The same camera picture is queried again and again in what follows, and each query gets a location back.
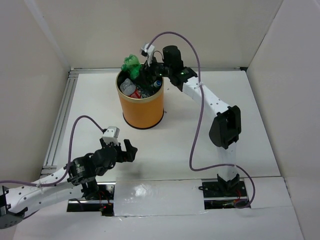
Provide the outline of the small green soda bottle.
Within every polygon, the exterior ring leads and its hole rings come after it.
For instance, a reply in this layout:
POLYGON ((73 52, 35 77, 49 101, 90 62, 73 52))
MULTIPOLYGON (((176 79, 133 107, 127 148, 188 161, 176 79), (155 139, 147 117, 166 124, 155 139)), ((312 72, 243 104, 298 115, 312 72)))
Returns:
POLYGON ((149 79, 144 75, 139 75, 135 80, 136 85, 146 94, 153 95, 153 89, 149 79))

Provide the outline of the clear bottle front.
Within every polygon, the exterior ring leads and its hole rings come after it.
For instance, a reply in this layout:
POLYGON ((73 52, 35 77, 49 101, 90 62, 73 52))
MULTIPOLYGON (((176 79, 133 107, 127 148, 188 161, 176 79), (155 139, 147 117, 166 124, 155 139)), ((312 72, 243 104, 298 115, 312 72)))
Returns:
POLYGON ((157 89, 160 89, 162 86, 162 81, 161 80, 156 80, 154 81, 151 85, 150 85, 150 88, 155 91, 157 89))

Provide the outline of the red label red cap bottle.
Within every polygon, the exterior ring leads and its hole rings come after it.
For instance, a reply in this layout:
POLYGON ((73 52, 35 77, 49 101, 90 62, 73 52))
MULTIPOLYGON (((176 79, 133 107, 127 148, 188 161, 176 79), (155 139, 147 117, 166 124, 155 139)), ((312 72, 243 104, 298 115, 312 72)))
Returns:
POLYGON ((126 78, 120 84, 120 90, 125 96, 133 99, 146 99, 150 97, 150 94, 146 90, 135 85, 129 78, 126 78))

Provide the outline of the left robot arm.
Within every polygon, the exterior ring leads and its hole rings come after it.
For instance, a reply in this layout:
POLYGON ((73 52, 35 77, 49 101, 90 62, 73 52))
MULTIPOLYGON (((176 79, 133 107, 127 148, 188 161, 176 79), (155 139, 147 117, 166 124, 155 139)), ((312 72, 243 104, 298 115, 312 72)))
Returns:
POLYGON ((30 186, 0 186, 0 227, 13 227, 38 210, 56 203, 81 199, 92 200, 99 193, 97 176, 103 176, 116 163, 133 162, 138 149, 128 139, 121 145, 101 142, 101 149, 87 153, 30 186))

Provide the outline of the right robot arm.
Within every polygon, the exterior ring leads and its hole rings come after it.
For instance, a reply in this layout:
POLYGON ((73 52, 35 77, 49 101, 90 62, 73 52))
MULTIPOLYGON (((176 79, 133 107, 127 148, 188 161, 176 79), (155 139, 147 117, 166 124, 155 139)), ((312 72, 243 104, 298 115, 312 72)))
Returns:
POLYGON ((157 62, 154 57, 153 45, 146 43, 140 51, 146 57, 143 71, 153 77, 169 78, 172 85, 191 97, 200 105, 200 112, 212 120, 208 135, 225 167, 217 174, 218 190, 223 196, 230 196, 240 181, 236 168, 236 146, 242 131, 240 108, 223 102, 199 80, 198 73, 184 66, 177 46, 163 48, 162 62, 157 62))

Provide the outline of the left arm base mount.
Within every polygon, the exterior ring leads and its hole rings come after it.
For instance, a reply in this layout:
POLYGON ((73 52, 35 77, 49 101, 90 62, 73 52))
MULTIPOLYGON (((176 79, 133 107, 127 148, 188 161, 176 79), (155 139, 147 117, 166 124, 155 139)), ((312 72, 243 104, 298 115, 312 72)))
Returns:
POLYGON ((98 192, 90 200, 83 198, 70 199, 67 213, 100 213, 104 217, 113 217, 115 182, 98 182, 98 192))

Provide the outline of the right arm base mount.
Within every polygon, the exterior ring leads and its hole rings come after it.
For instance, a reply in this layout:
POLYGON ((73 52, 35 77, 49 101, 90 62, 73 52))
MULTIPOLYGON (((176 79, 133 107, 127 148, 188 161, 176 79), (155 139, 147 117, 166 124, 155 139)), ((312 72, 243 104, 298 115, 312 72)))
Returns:
POLYGON ((238 182, 230 188, 227 188, 219 178, 203 180, 198 190, 203 194, 204 209, 249 208, 250 198, 245 182, 239 178, 237 180, 238 182))

